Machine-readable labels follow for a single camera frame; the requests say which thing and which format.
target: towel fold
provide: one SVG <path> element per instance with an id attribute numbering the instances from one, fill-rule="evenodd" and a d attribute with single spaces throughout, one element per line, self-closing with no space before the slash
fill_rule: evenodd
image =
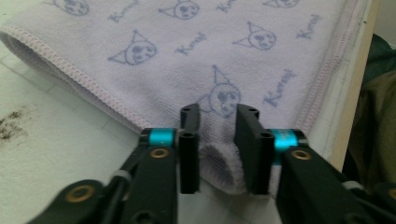
<path id="1" fill-rule="evenodd" d="M 178 127 L 202 110 L 201 175 L 245 190 L 236 104 L 265 128 L 315 121 L 365 0 L 53 0 L 6 23 L 22 60 L 129 128 Z"/>

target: towel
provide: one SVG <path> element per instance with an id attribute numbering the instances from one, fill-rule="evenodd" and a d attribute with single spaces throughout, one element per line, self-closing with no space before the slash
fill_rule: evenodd
<path id="1" fill-rule="evenodd" d="M 363 0 L 46 0 L 7 22 L 5 45 L 136 132 L 177 128 L 198 103 L 201 176 L 245 191 L 237 104 L 265 128 L 309 133 Z"/>

